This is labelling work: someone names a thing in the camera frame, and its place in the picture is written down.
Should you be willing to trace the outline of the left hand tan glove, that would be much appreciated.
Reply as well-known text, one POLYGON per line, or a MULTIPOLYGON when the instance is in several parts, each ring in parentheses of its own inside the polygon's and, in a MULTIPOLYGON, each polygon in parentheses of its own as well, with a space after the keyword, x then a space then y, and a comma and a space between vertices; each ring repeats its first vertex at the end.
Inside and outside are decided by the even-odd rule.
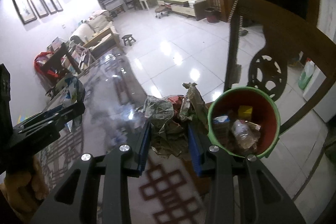
POLYGON ((36 156, 19 162, 6 171, 1 192, 21 223, 30 223, 49 188, 36 156))

